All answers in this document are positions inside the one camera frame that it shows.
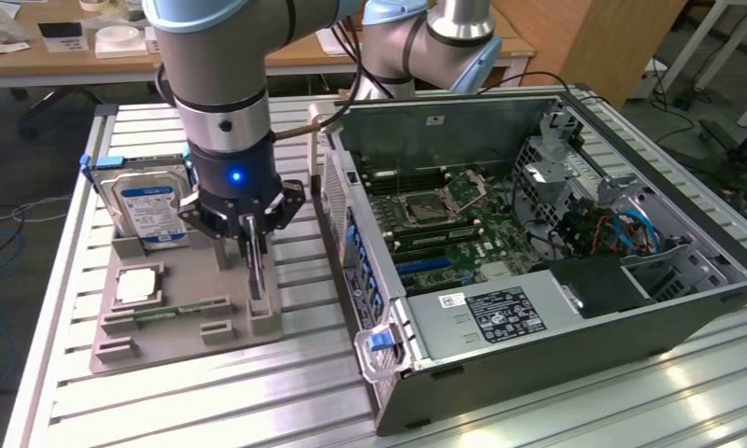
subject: hard drive label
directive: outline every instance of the hard drive label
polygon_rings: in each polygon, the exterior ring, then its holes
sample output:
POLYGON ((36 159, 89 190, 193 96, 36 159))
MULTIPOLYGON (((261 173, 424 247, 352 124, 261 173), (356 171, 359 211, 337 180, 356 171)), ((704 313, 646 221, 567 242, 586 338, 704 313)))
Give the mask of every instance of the hard drive label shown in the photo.
POLYGON ((170 187, 121 191, 121 200, 136 233, 144 241, 162 243, 185 236, 185 229, 177 217, 176 197, 170 187))
POLYGON ((500 343, 547 329, 521 287, 468 297, 467 302, 488 343, 500 343))

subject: floor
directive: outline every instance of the floor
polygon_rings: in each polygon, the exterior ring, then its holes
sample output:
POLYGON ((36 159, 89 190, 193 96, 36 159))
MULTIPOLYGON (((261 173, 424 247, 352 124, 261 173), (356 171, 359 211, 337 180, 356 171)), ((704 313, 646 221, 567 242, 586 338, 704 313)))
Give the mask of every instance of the floor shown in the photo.
MULTIPOLYGON (((692 29, 674 33, 663 42, 659 57, 671 63, 691 35, 692 29)), ((698 70, 706 54, 716 47, 716 39, 707 39, 703 47, 688 64, 684 74, 691 76, 698 70)), ((687 85, 686 77, 676 83, 670 98, 687 85)), ((332 88, 343 85, 347 79, 329 80, 332 88)), ((157 102, 142 84, 97 87, 93 91, 113 104, 157 102)), ((45 94, 45 89, 30 89, 29 101, 45 94)), ((272 95, 321 93, 323 85, 317 77, 280 78, 272 82, 272 95)), ((747 130, 734 121, 747 107, 747 56, 736 53, 715 78, 711 89, 712 103, 696 103, 686 115, 691 119, 714 119, 728 132, 740 139, 747 130)), ((42 131, 34 141, 21 140, 13 132, 14 120, 28 107, 29 101, 16 101, 9 93, 0 90, 0 204, 18 204, 50 196, 70 193, 77 173, 77 159, 84 150, 93 115, 92 105, 81 98, 68 98, 44 115, 37 122, 42 131)), ((655 108, 647 102, 630 102, 623 113, 652 138, 679 129, 686 123, 655 108)), ((715 150, 698 139, 698 130, 680 133, 664 140, 675 149, 694 155, 715 150)), ((65 209, 65 203, 45 205, 28 217, 52 216, 65 209)), ((13 231, 14 222, 0 226, 1 231, 13 231)), ((18 386, 22 359, 28 354, 36 318, 46 288, 49 269, 58 244, 62 221, 26 224, 22 229, 25 248, 16 261, 0 272, 0 304, 8 320, 14 343, 17 365, 9 380, 0 385, 0 444, 5 436, 9 412, 18 386)), ((0 337, 0 376, 9 367, 8 351, 0 337)))

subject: paper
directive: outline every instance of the paper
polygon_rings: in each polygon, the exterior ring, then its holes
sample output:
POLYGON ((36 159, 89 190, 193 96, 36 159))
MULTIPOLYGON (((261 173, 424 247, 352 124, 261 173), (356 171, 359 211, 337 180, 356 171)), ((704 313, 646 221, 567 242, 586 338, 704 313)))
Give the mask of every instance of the paper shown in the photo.
POLYGON ((20 12, 20 6, 12 3, 0 2, 0 9, 5 11, 12 19, 16 19, 16 15, 20 12))
POLYGON ((20 42, 18 44, 0 45, 0 54, 13 53, 14 51, 20 51, 22 49, 29 49, 29 45, 25 42, 20 42))

